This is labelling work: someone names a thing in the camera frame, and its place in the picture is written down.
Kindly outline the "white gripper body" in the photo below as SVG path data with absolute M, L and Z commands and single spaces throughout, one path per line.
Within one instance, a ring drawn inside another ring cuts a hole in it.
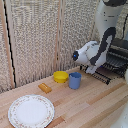
M 91 66 L 89 66 L 89 67 L 87 68 L 86 72 L 89 73 L 89 74 L 94 74 L 95 71 L 96 71 L 96 69 L 97 69 L 96 66 L 91 65 Z

